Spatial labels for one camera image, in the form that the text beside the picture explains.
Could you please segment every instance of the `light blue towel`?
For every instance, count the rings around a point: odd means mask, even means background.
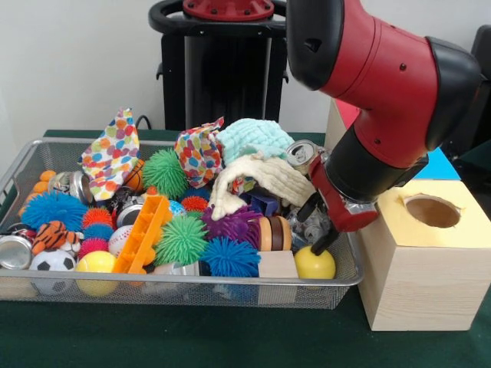
[[[241,119],[218,133],[223,146],[225,165],[240,156],[261,152],[265,158],[286,157],[286,149],[294,140],[278,123],[271,120]]]

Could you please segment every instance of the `colorful polka dot cloth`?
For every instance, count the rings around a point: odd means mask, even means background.
[[[223,117],[182,132],[174,146],[183,171],[193,188],[201,188],[222,169],[219,144],[215,139]]]
[[[140,141],[131,109],[120,110],[78,163],[88,175],[96,201],[113,197],[140,158]]]

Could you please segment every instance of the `white ball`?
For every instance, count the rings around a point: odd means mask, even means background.
[[[32,259],[29,270],[32,271],[73,271],[75,260],[66,251],[48,249]],[[38,278],[31,280],[32,286],[43,295],[58,295],[73,284],[71,279]]]
[[[121,226],[116,230],[109,239],[109,252],[118,257],[126,244],[126,240],[130,237],[133,225]]]

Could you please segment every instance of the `green spiky ball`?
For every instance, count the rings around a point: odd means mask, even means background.
[[[163,237],[157,243],[155,265],[179,262],[190,265],[199,260],[208,245],[205,223],[194,217],[177,216],[163,229]]]
[[[184,194],[187,178],[176,153],[171,149],[161,149],[154,153],[143,167],[143,184],[145,188],[155,186],[159,194],[169,199],[176,199]]]

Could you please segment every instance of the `metal basket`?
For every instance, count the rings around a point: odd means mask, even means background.
[[[80,169],[77,159],[92,140],[43,138],[24,147],[0,181],[3,232],[18,222],[18,211],[40,174]],[[143,159],[173,142],[140,142]],[[0,300],[120,304],[178,304],[240,307],[334,309],[348,288],[363,278],[356,234],[343,234],[330,248],[337,265],[334,280],[216,278],[0,269]],[[114,289],[93,297],[79,289]],[[46,295],[39,290],[53,290]]]

